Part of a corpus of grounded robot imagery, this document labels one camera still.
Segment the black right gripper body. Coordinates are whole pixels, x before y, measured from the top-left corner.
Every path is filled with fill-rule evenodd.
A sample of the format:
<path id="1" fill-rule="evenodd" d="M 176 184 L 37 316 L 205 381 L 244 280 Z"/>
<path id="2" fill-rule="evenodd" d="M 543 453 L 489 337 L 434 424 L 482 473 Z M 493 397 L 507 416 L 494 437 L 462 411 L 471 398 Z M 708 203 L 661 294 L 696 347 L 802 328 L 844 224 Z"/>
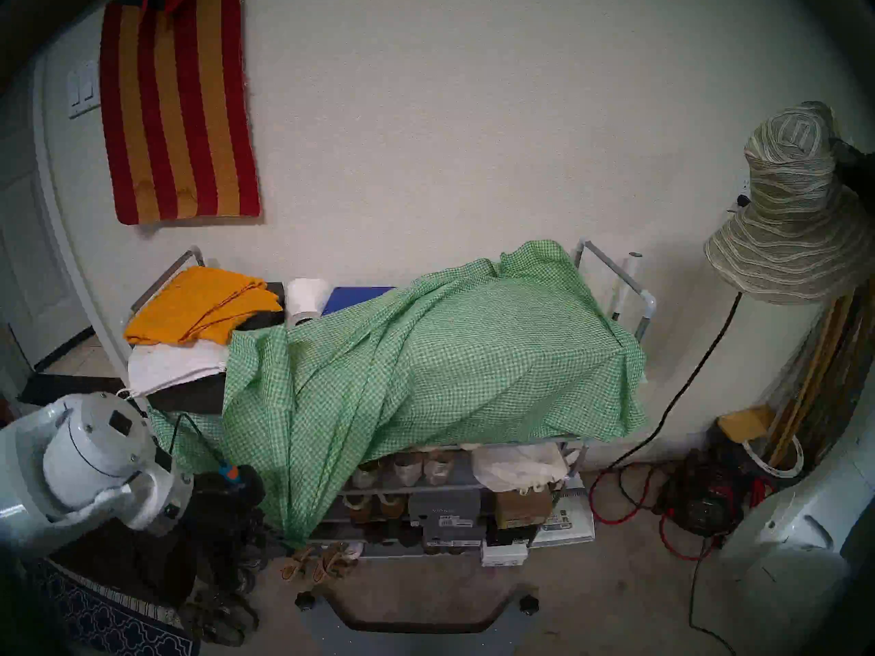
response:
<path id="1" fill-rule="evenodd" d="M 874 204 L 874 156 L 838 159 L 837 176 L 863 204 Z"/>

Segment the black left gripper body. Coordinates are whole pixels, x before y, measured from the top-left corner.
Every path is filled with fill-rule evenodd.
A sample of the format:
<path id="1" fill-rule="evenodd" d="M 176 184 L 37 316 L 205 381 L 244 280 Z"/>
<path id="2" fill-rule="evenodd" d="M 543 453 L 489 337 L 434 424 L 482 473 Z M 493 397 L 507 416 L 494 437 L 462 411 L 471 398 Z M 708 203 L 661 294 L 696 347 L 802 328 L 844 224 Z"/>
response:
<path id="1" fill-rule="evenodd" d="M 264 482 L 249 464 L 224 464 L 218 471 L 198 473 L 183 514 L 183 530 L 202 542 L 234 540 L 264 522 L 265 496 Z"/>

